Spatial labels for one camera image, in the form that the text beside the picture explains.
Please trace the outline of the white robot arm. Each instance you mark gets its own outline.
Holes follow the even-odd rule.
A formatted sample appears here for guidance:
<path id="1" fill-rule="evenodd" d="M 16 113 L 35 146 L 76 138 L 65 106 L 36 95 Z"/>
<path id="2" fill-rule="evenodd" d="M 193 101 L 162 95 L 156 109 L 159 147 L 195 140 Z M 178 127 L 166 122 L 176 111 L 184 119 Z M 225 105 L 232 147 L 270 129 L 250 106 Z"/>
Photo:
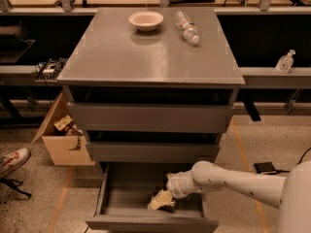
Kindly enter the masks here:
<path id="1" fill-rule="evenodd" d="M 223 186 L 279 210 L 277 233 L 311 233 L 311 162 L 297 164 L 286 177 L 232 171 L 208 161 L 167 175 L 167 184 L 148 205 L 155 211 L 174 199 Z"/>

